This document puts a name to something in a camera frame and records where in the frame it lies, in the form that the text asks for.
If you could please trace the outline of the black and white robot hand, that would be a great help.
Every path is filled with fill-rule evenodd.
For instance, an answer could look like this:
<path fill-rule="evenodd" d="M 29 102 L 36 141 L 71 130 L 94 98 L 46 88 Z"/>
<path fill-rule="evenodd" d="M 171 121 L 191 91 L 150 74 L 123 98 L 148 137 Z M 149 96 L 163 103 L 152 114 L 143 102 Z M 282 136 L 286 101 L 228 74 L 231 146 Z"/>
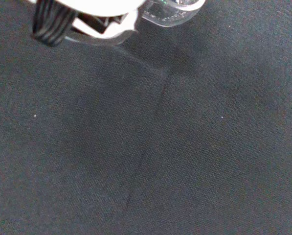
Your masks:
<path fill-rule="evenodd" d="M 95 46 L 118 45 L 140 20 L 144 0 L 31 0 L 32 37 L 49 47 L 64 40 Z"/>

